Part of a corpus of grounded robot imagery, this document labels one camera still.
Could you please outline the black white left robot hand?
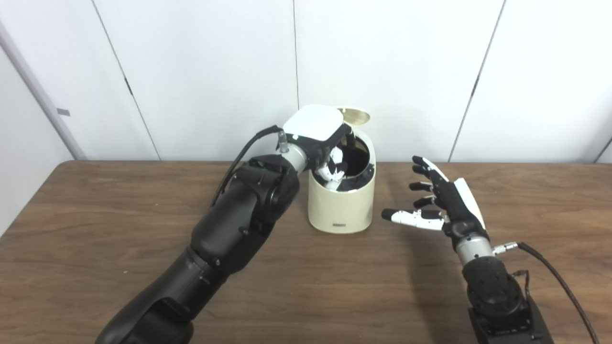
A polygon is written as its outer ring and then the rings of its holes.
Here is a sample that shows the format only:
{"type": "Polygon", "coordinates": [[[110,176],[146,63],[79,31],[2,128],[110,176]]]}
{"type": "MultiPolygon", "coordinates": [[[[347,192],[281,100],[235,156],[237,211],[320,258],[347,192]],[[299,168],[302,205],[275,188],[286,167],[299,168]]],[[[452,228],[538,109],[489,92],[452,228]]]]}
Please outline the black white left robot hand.
{"type": "Polygon", "coordinates": [[[336,107],[308,105],[282,126],[286,142],[279,144],[281,155],[297,172],[310,170],[335,190],[346,174],[342,142],[355,148],[356,135],[336,107]]]}

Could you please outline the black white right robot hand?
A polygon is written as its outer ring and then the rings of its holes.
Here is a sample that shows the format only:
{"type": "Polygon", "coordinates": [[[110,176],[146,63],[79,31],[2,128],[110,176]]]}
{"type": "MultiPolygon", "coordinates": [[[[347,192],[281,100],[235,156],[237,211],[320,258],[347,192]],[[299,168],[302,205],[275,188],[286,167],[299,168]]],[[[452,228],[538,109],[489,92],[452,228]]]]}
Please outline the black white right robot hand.
{"type": "Polygon", "coordinates": [[[451,181],[431,161],[413,156],[412,170],[428,179],[409,185],[413,191],[430,192],[413,203],[413,209],[385,208],[381,218],[413,228],[442,231],[457,244],[467,237],[490,239],[480,208],[464,178],[451,181]]]}

